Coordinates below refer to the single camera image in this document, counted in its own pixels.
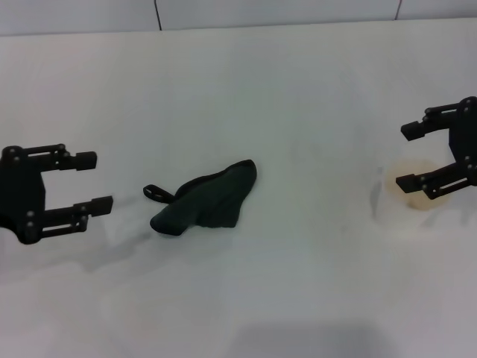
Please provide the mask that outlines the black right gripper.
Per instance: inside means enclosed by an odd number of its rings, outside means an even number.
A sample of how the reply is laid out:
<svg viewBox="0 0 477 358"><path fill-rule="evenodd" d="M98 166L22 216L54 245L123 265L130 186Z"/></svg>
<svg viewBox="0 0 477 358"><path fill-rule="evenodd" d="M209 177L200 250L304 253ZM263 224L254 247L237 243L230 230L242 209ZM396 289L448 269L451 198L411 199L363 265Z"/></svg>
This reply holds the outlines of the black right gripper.
<svg viewBox="0 0 477 358"><path fill-rule="evenodd" d="M422 191L435 200L468 186L477 186L477 97L426 108L420 122L401 127L408 141L444 130L448 130L449 147L456 163L433 172L396 178L396 184L404 193Z"/></svg>

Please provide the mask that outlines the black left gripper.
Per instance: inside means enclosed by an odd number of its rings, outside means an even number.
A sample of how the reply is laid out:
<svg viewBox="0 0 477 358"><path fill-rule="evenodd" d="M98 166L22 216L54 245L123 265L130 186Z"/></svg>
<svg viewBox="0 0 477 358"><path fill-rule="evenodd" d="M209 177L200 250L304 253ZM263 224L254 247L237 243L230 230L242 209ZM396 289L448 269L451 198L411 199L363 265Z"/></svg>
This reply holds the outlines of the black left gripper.
<svg viewBox="0 0 477 358"><path fill-rule="evenodd" d="M41 172L91 170L94 151L71 154L63 143L33 148L10 146L0 156L0 228L14 233L24 245L44 238L83 233L90 217L111 213L113 197L53 210L45 210L45 187Z"/></svg>

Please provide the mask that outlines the white paper cup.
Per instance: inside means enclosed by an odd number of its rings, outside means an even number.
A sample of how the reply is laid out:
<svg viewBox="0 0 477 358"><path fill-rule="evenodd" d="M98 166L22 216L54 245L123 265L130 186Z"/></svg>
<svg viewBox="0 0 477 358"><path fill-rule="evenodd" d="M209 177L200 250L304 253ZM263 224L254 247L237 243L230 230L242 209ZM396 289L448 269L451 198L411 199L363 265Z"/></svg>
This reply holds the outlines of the white paper cup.
<svg viewBox="0 0 477 358"><path fill-rule="evenodd" d="M422 191L404 193L396 183L398 177L433 172L436 169L437 165L430 160L400 159L391 164L386 168L382 179L382 194L380 196L382 209L397 212L406 210L427 212L442 207L449 201L448 195L431 200Z"/></svg>

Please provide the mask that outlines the dark blue rag with loop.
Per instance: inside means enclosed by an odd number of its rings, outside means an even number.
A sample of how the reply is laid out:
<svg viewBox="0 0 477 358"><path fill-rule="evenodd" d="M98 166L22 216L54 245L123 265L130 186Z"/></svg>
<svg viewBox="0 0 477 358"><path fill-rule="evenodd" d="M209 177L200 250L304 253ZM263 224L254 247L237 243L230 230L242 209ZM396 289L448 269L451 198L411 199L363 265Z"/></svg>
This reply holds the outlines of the dark blue rag with loop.
<svg viewBox="0 0 477 358"><path fill-rule="evenodd" d="M149 184L143 188L145 197L166 205L150 220L150 226L166 236L181 236L194 226L233 228L256 179L256 164L242 160L183 184L173 195Z"/></svg>

